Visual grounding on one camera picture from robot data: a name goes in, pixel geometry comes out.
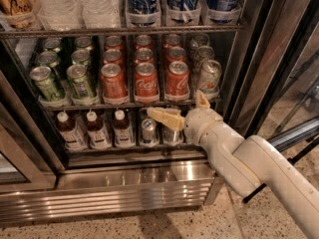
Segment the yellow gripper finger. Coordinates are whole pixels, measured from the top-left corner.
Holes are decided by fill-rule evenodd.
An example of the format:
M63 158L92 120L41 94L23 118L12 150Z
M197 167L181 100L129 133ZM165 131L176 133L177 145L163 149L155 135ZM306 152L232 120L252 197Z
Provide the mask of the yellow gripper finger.
M197 108L204 108L209 109L210 108L210 102L205 97L204 93L201 90L197 90L195 93L195 106Z
M162 123L172 130L184 129L184 117L181 115L181 110L150 107L147 108L147 114L153 120Z

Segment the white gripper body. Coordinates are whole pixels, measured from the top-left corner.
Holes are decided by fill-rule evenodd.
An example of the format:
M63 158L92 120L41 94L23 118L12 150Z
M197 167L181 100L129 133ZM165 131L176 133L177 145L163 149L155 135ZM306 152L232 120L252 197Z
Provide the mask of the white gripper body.
M199 145L202 133L216 121L223 121L221 115L211 108L190 110L184 120L184 135L189 143Z

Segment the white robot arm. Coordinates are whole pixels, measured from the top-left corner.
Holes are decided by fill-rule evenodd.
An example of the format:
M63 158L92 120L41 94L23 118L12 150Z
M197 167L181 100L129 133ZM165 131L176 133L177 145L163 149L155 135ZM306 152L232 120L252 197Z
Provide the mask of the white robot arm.
M226 124L202 92L186 116L160 107L147 114L202 147L212 168L241 197L266 184L305 236L319 239L319 191L266 139L245 138Z

